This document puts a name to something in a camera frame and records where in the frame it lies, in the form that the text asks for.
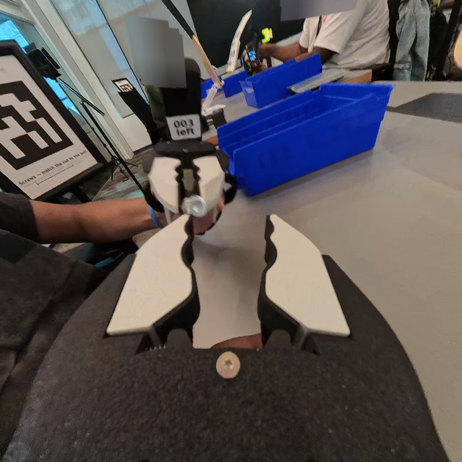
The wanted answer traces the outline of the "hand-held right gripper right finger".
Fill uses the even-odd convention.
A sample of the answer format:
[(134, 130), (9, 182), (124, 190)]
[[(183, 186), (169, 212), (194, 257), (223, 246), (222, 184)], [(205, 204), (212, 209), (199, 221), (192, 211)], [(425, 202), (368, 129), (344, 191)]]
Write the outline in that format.
[(350, 328), (320, 250), (275, 214), (265, 224), (265, 263), (258, 295), (262, 332), (284, 330), (349, 337)]

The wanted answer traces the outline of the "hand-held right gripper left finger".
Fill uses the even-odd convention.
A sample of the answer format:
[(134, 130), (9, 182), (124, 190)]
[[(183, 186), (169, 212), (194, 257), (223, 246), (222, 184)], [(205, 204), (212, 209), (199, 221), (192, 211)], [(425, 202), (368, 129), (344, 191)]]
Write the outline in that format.
[(147, 333), (193, 294), (193, 271), (183, 253), (192, 237), (192, 217), (182, 215), (141, 246), (108, 323), (108, 336)]

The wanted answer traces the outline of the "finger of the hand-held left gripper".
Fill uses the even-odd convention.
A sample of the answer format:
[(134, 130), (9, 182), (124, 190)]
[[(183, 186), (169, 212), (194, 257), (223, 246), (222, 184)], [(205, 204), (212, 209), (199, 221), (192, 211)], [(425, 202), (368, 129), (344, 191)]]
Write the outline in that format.
[(216, 155), (208, 155), (193, 160), (197, 168), (198, 194), (208, 205), (208, 212), (215, 210), (224, 191), (225, 171)]
[(151, 193), (165, 211), (183, 214), (180, 201), (178, 169), (181, 161), (172, 157), (155, 157), (148, 174)]

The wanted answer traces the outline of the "blue plastic bin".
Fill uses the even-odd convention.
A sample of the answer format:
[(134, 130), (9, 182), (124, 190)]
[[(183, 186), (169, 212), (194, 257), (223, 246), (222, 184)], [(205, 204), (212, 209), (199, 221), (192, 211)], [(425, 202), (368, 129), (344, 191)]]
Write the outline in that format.
[(252, 196), (374, 148), (393, 84), (322, 84), (217, 129)]
[(260, 109), (291, 95), (293, 85), (322, 72), (320, 54), (287, 61), (240, 82), (248, 106)]
[[(242, 92), (241, 82), (245, 81), (248, 77), (246, 70), (236, 72), (224, 78), (224, 85), (221, 89), (217, 90), (217, 94), (223, 93), (226, 98), (234, 96)], [(211, 78), (202, 81), (201, 83), (201, 99), (207, 97), (207, 93), (214, 85)]]

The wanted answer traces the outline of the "person's left forearm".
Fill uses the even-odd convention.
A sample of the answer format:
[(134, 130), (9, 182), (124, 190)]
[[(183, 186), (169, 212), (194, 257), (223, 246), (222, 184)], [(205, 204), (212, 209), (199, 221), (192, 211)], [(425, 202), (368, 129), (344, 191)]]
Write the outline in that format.
[(42, 244), (107, 244), (159, 228), (145, 199), (112, 199), (79, 205), (31, 200)]

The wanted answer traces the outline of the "grey desk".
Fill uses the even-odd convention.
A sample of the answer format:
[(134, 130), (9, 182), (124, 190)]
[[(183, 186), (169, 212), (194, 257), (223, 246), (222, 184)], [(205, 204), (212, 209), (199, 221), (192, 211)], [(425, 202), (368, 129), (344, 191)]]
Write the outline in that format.
[(194, 241), (194, 346), (259, 330), (266, 216), (343, 269), (397, 334), (451, 461), (461, 461), (461, 82), (398, 82), (390, 107), (432, 94), (430, 119), (385, 113), (373, 151), (247, 197)]

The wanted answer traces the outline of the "person's left hand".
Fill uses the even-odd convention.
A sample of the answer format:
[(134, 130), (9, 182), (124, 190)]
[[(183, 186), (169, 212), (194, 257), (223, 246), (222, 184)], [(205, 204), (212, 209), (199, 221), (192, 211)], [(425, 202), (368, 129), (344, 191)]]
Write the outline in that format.
[[(221, 199), (217, 203), (215, 211), (210, 211), (208, 215), (205, 217), (193, 219), (194, 234), (203, 235), (207, 231), (209, 231), (211, 228), (213, 228), (216, 225), (219, 218), (221, 217), (224, 208), (225, 208), (225, 195), (222, 194)], [(179, 217), (179, 215), (174, 215), (171, 221), (169, 222), (164, 212), (156, 211), (156, 214), (159, 217), (159, 220), (161, 221), (164, 228), (168, 224), (170, 224), (170, 222), (176, 220)]]

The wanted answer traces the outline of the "black tripod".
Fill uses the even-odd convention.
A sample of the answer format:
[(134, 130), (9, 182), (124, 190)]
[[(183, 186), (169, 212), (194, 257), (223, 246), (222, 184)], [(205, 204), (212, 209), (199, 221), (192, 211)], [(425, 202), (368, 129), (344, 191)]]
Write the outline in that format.
[(64, 93), (67, 94), (68, 92), (71, 92), (78, 98), (84, 113), (86, 113), (86, 116), (83, 118), (88, 125), (92, 126), (92, 130), (94, 131), (97, 139), (101, 142), (102, 146), (111, 157), (112, 162), (122, 173), (123, 180), (127, 181), (129, 178), (131, 178), (141, 193), (144, 194), (141, 183), (133, 171), (131, 171), (129, 168), (129, 166), (135, 165), (132, 163), (127, 163), (124, 160), (96, 118), (96, 114), (105, 116), (105, 113), (96, 107), (89, 99), (84, 97), (77, 89), (66, 83), (66, 81), (62, 78), (60, 66), (44, 48), (38, 48), (35, 43), (31, 43), (25, 46), (24, 51), (44, 78), (54, 80), (61, 87)]

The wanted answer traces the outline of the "black framed marker sign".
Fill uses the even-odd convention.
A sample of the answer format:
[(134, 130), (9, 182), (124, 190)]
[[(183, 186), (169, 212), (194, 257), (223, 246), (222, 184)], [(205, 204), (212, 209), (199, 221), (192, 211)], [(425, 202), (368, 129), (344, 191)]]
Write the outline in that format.
[(111, 166), (15, 41), (0, 47), (0, 187), (50, 201)]

